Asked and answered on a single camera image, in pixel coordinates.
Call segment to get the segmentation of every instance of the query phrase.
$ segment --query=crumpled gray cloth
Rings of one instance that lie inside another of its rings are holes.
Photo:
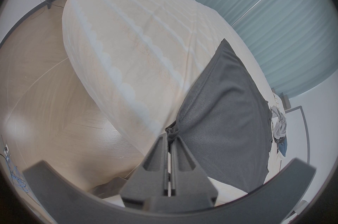
[[[286,135],[286,118],[276,106],[272,106],[271,111],[273,112],[273,118],[278,117],[278,121],[273,128],[273,136],[279,140]]]

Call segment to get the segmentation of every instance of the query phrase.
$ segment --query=power outlet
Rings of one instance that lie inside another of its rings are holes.
[[[8,155],[8,152],[9,152],[9,151],[10,151],[10,150],[8,149],[8,145],[6,144],[5,148],[3,148],[3,152],[4,152],[5,156]]]

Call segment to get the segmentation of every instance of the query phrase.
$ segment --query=blue cloth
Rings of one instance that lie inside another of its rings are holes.
[[[281,152],[281,154],[285,157],[286,156],[286,150],[288,149],[288,141],[285,137],[285,140],[281,143],[278,143],[278,149]]]

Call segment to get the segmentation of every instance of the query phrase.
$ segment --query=mattress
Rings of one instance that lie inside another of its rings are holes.
[[[242,39],[217,11],[194,0],[67,0],[62,31],[66,52],[83,86],[143,155],[175,120],[189,89],[223,39],[268,105],[276,105]],[[273,142],[265,181],[279,171],[274,152]],[[219,203],[245,195],[211,180],[219,190]]]

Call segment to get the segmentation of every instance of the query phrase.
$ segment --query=teal curtain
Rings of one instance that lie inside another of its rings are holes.
[[[230,25],[237,21],[233,28],[277,94],[299,95],[338,68],[338,14],[331,0],[261,0],[247,14],[259,0],[196,1]]]

